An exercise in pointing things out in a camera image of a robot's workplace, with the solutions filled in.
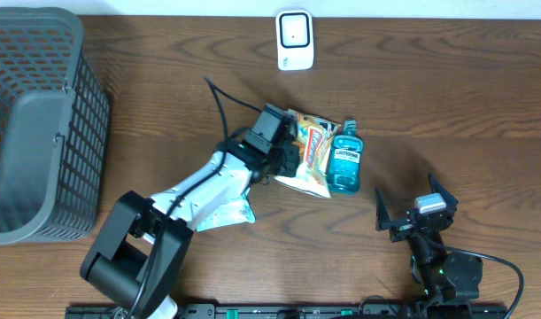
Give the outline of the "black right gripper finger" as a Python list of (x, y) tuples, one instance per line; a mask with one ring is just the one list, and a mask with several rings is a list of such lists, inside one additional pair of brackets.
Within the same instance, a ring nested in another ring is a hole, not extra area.
[(450, 206), (457, 206), (458, 200), (435, 178), (431, 173), (428, 173), (429, 187), (433, 193), (438, 193), (445, 204)]
[(375, 188), (376, 198), (376, 223), (375, 229), (377, 231), (387, 230), (390, 227), (390, 216), (387, 206), (384, 202), (383, 195), (378, 188)]

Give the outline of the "yellow snack bag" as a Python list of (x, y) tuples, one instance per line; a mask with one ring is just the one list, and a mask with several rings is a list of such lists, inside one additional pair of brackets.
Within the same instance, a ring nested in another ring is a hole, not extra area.
[(318, 198), (330, 198), (326, 171), (333, 139), (340, 124), (316, 115), (287, 111), (297, 122), (299, 164), (293, 177), (277, 175), (274, 179), (293, 190)]

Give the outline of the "blue mouthwash bottle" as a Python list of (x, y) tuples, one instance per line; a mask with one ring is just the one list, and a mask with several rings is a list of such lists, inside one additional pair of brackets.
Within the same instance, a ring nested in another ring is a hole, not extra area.
[(330, 191), (355, 194), (360, 187), (359, 171), (364, 141), (358, 136), (358, 125), (354, 119), (344, 122), (340, 134), (331, 145), (327, 181)]

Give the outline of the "teal white wipes pack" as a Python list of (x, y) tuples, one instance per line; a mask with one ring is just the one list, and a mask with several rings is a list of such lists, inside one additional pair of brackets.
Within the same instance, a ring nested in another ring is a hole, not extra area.
[(232, 198), (221, 204), (207, 219), (197, 226), (197, 232), (227, 227), (240, 223), (254, 223), (256, 216), (251, 209), (247, 189), (237, 198)]

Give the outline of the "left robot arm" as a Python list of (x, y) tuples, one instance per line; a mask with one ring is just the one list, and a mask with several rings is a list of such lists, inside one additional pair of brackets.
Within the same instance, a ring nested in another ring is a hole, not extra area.
[(196, 173), (144, 198), (123, 194), (81, 264), (80, 276), (127, 318), (174, 318), (170, 291), (194, 231), (220, 206), (267, 175), (290, 175), (298, 163), (296, 120), (257, 120), (241, 142), (227, 140)]

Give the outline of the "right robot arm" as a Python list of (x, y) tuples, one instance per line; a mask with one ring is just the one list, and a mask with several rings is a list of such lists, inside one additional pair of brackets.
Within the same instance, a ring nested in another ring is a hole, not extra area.
[(428, 179), (430, 193), (416, 198), (413, 207), (397, 220), (390, 218), (382, 193), (376, 191), (375, 228), (387, 230), (393, 243), (408, 243), (418, 281), (436, 303), (476, 299), (483, 262), (444, 249), (441, 238), (441, 232), (453, 224), (459, 201), (432, 174)]

